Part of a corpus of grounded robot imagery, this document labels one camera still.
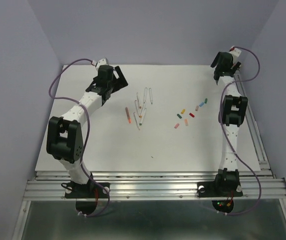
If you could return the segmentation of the long white green-tip pen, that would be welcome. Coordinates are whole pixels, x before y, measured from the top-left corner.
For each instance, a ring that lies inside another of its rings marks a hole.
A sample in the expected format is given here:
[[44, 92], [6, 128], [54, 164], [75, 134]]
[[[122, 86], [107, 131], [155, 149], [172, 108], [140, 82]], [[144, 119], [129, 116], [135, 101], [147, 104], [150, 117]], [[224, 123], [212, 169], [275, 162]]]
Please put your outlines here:
[[140, 117], [140, 121], [139, 121], [139, 125], [141, 126], [144, 122], [144, 118], [145, 118], [145, 115], [146, 115], [146, 108], [142, 111], [141, 113], [141, 117]]

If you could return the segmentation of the yellow marker pen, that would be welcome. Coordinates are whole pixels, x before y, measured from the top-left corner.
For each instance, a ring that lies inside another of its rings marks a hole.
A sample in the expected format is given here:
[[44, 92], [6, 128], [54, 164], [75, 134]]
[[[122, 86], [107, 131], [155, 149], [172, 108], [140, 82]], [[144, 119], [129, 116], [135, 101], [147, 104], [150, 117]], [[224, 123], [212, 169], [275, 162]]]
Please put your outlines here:
[[143, 108], [140, 108], [138, 110], [138, 117], [141, 118], [142, 117], [142, 111], [143, 111]]

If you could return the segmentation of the tan orange highlighter pen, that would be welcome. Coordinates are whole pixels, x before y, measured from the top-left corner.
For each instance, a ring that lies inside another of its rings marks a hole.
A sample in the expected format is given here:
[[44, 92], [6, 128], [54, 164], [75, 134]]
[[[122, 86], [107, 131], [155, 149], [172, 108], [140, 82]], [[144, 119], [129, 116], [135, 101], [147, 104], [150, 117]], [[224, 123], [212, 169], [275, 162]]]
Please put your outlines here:
[[126, 116], [127, 116], [128, 123], [131, 124], [131, 117], [130, 117], [130, 112], [129, 112], [128, 107], [125, 107], [125, 111], [126, 111]]

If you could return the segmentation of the pink marker pen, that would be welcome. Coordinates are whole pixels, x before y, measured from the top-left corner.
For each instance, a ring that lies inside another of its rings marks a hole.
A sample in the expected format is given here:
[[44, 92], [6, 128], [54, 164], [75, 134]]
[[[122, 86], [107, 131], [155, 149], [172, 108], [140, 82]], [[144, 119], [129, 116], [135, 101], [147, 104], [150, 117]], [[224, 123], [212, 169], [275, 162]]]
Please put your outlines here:
[[137, 113], [134, 112], [134, 113], [133, 113], [133, 116], [134, 116], [134, 120], [135, 120], [136, 127], [137, 127], [138, 130], [140, 130], [139, 117], [138, 117]]

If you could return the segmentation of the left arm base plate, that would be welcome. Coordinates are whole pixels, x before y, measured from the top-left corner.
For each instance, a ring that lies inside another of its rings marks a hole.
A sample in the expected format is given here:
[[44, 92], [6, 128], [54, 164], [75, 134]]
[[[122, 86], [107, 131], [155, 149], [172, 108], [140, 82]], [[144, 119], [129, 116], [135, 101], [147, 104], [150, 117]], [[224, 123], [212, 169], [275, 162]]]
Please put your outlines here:
[[87, 184], [64, 182], [61, 187], [65, 190], [66, 199], [93, 199], [95, 197], [107, 199], [106, 192], [91, 181]]

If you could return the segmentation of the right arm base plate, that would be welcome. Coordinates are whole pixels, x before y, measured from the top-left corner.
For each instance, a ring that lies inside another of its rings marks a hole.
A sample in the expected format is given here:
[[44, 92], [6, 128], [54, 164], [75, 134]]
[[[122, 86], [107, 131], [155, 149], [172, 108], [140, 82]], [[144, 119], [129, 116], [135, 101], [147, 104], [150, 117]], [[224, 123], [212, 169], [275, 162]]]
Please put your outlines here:
[[197, 193], [199, 198], [227, 198], [227, 197], [241, 197], [242, 191], [237, 191], [235, 186], [216, 186], [213, 181], [202, 181], [197, 183]]

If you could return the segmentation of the blue marker pen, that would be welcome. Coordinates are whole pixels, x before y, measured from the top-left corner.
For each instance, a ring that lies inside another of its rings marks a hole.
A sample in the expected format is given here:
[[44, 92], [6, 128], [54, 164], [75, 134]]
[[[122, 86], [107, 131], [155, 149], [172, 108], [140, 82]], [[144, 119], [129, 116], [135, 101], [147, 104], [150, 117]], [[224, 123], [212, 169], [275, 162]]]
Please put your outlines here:
[[144, 96], [143, 96], [143, 102], [145, 103], [147, 101], [147, 94], [148, 94], [148, 88], [146, 87], [144, 89]]

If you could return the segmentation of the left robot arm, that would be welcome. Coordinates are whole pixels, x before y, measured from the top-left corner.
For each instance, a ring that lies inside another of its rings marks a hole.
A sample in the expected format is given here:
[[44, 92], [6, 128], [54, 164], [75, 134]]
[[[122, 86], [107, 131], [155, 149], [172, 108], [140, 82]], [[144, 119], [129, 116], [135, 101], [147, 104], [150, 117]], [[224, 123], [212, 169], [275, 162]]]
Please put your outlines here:
[[96, 69], [98, 75], [93, 78], [80, 100], [56, 98], [70, 100], [75, 105], [62, 116], [51, 117], [47, 130], [47, 153], [65, 167], [71, 182], [77, 184], [76, 190], [83, 197], [89, 197], [93, 193], [94, 185], [90, 182], [90, 172], [81, 160], [85, 151], [82, 126], [87, 124], [89, 131], [90, 115], [102, 107], [112, 93], [128, 85], [119, 66], [103, 64]]

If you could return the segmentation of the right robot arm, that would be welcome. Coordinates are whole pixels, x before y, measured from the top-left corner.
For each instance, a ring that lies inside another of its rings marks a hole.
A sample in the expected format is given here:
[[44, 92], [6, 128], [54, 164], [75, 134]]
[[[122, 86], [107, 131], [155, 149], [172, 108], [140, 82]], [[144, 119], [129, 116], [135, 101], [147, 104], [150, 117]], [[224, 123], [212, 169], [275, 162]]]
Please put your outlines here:
[[248, 99], [239, 93], [234, 79], [234, 74], [240, 67], [240, 62], [237, 61], [240, 54], [240, 49], [232, 47], [228, 52], [219, 52], [211, 64], [214, 68], [215, 82], [221, 81], [224, 85], [218, 112], [218, 121], [223, 133], [222, 156], [218, 174], [213, 182], [214, 192], [222, 196], [242, 196], [236, 149]]

